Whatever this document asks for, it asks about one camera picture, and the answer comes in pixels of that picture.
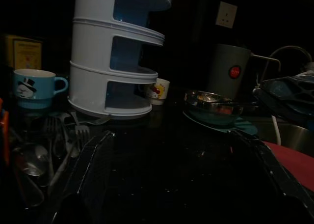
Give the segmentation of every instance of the mug handle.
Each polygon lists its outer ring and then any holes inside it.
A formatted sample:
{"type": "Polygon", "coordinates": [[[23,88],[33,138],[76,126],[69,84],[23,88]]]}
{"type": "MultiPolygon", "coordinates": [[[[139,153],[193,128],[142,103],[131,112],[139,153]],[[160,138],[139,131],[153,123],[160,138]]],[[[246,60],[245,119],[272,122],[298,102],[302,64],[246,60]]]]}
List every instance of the mug handle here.
{"type": "Polygon", "coordinates": [[[63,81],[64,84],[65,84],[65,86],[64,86],[61,90],[55,90],[55,91],[53,92],[54,95],[66,91],[66,90],[68,89],[68,87],[69,87],[68,80],[66,80],[65,78],[62,78],[62,77],[55,77],[55,78],[54,78],[54,82],[57,82],[57,81],[63,81]]]}

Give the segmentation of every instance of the red towel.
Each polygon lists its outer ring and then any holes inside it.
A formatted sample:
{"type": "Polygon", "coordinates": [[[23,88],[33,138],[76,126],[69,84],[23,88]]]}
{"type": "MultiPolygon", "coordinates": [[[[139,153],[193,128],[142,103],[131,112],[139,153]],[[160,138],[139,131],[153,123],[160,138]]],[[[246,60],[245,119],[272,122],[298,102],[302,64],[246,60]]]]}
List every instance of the red towel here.
{"type": "Polygon", "coordinates": [[[284,146],[265,141],[264,143],[302,185],[314,191],[314,158],[284,146]]]}

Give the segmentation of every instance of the dish rack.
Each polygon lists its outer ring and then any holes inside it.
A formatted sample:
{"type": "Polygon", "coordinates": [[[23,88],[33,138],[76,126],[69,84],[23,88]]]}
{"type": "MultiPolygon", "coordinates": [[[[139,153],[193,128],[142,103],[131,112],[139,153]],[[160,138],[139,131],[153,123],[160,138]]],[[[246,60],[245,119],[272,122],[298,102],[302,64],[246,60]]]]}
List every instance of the dish rack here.
{"type": "Polygon", "coordinates": [[[85,114],[141,117],[152,110],[134,94],[135,85],[153,84],[158,73],[138,65],[143,44],[162,46],[164,35],[146,28],[150,11],[172,0],[76,0],[70,104],[85,114]]]}

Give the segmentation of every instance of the teal plate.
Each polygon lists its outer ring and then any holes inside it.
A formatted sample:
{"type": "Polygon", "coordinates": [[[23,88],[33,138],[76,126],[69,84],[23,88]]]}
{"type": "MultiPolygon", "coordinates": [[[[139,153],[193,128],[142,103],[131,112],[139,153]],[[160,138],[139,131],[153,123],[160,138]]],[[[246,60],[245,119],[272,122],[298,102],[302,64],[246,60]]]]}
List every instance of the teal plate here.
{"type": "Polygon", "coordinates": [[[219,132],[223,132],[223,133],[227,133],[229,130],[235,130],[235,129],[238,129],[240,131],[243,131],[249,135],[256,135],[258,130],[257,128],[249,121],[246,121],[244,120],[243,118],[241,117],[238,117],[234,124],[233,125],[229,125],[229,126],[216,126],[216,125],[209,125],[205,122],[200,122],[200,121],[197,121],[196,119],[193,118],[193,116],[190,116],[188,115],[186,112],[183,112],[183,114],[191,119],[192,121],[204,126],[204,127],[207,127],[207,128],[210,128],[210,129],[213,129],[213,130],[216,130],[216,131],[219,131],[219,132]]]}

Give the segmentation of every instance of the electrical socket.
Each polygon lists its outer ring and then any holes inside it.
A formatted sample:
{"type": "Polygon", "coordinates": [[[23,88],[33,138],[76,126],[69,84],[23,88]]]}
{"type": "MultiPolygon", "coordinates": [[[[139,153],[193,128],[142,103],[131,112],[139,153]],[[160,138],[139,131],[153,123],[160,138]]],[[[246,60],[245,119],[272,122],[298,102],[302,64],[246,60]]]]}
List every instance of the electrical socket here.
{"type": "Polygon", "coordinates": [[[216,25],[220,25],[227,28],[233,28],[236,19],[237,6],[220,2],[216,25]]]}

